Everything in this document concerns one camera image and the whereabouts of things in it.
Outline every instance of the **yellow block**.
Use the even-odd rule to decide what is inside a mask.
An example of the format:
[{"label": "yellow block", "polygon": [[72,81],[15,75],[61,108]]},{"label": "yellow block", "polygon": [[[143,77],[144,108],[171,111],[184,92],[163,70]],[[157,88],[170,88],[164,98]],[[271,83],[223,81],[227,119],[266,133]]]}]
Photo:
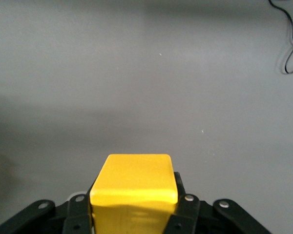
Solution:
[{"label": "yellow block", "polygon": [[90,191],[96,234],[161,234],[177,202],[169,155],[110,155]]}]

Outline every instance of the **gray backdrop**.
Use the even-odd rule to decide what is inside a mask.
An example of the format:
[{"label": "gray backdrop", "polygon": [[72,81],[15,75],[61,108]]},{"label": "gray backdrop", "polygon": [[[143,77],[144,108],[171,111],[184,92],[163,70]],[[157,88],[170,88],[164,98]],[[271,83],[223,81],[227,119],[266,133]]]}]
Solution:
[{"label": "gray backdrop", "polygon": [[293,234],[289,31],[267,0],[1,0],[0,223],[109,154],[165,153],[188,192]]}]

